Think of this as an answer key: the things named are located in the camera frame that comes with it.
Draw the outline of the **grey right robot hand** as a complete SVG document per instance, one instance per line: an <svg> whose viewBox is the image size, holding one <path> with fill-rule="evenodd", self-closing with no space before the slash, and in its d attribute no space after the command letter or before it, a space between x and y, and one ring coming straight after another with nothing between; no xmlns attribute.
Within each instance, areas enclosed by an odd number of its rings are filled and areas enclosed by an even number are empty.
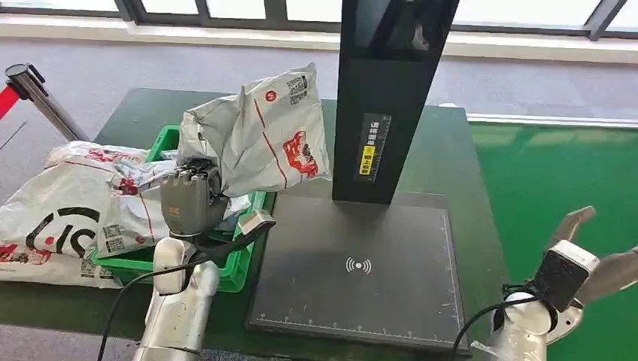
<svg viewBox="0 0 638 361"><path fill-rule="evenodd" d="M560 241L574 245L573 239L582 223L596 214L588 205L569 212L558 224L545 246L546 253ZM598 266L580 287L575 299L582 306L598 299L611 296L637 283L637 245L622 253L611 253L600 259Z"/></svg>

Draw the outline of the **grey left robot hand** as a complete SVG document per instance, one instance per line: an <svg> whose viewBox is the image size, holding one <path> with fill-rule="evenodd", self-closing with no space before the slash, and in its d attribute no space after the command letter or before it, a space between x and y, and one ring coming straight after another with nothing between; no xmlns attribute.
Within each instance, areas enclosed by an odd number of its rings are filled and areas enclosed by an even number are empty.
<svg viewBox="0 0 638 361"><path fill-rule="evenodd" d="M211 159L188 159L160 183L164 221L173 238L207 233L224 219L229 197L221 190L220 167Z"/></svg>

